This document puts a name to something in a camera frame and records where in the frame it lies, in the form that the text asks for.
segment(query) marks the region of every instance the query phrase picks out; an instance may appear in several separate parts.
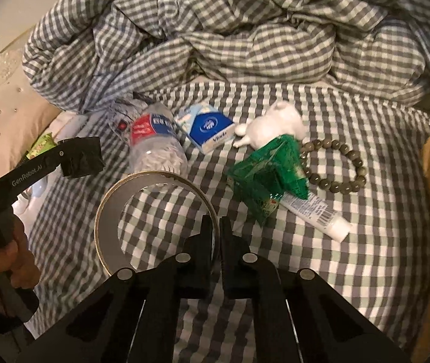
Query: tissue pack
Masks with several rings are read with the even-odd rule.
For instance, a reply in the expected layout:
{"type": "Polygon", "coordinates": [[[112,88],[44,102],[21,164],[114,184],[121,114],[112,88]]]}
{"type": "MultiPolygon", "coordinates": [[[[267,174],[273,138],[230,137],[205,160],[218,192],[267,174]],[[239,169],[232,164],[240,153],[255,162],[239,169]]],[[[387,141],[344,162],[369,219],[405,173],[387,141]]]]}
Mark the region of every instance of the tissue pack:
{"type": "Polygon", "coordinates": [[[207,103],[197,103],[180,110],[176,124],[204,154],[233,138],[235,124],[207,103]]]}

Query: snack package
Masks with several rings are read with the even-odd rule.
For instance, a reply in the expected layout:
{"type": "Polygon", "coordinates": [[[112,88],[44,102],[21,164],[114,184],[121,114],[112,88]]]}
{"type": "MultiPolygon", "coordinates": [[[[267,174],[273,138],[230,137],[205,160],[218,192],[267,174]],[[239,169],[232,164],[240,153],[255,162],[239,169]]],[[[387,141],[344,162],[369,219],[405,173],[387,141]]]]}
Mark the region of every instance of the snack package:
{"type": "Polygon", "coordinates": [[[55,146],[56,144],[52,138],[52,134],[49,132],[37,139],[30,151],[27,153],[27,158],[32,160],[33,157],[36,157],[47,150],[53,149],[55,146]]]}
{"type": "Polygon", "coordinates": [[[293,136],[282,135],[236,163],[226,173],[235,197],[244,202],[262,226],[285,192],[308,198],[308,181],[293,136]]]}

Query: hand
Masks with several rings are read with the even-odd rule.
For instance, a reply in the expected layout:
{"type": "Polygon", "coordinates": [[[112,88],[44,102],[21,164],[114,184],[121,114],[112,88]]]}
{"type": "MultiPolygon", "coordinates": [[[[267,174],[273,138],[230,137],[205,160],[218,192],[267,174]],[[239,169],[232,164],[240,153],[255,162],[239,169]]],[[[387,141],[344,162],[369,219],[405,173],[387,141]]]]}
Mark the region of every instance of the hand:
{"type": "MultiPolygon", "coordinates": [[[[34,255],[29,251],[23,223],[15,216],[13,240],[0,249],[0,273],[10,270],[10,282],[14,288],[32,289],[40,280],[40,270],[35,265],[34,255]]],[[[0,313],[6,315],[0,299],[0,313]]]]}

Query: black mount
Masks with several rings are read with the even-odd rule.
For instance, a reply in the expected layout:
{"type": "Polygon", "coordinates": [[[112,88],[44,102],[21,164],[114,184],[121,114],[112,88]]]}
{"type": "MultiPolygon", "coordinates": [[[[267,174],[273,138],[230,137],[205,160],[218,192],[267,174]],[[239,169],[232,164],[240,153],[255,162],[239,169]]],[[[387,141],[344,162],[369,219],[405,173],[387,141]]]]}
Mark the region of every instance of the black mount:
{"type": "MultiPolygon", "coordinates": [[[[258,362],[410,362],[312,270],[277,270],[233,235],[228,218],[220,229],[225,296],[252,300],[258,362]]],[[[182,254],[140,273],[120,269],[17,362],[171,363],[180,299],[210,292],[211,242],[211,219],[204,216],[182,254]]]]}

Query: white rabbit figurine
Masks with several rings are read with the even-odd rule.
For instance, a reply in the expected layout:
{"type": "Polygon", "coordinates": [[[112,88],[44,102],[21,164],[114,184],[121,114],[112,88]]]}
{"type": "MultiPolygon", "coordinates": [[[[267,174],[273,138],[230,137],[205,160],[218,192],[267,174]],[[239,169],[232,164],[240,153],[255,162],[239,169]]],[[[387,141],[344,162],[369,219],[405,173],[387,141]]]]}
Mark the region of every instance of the white rabbit figurine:
{"type": "Polygon", "coordinates": [[[234,142],[233,146],[239,148],[250,145],[258,150],[285,133],[294,136],[297,140],[303,140],[307,130],[293,104],[277,101],[263,116],[247,121],[246,124],[237,125],[235,134],[243,138],[234,142]]]}

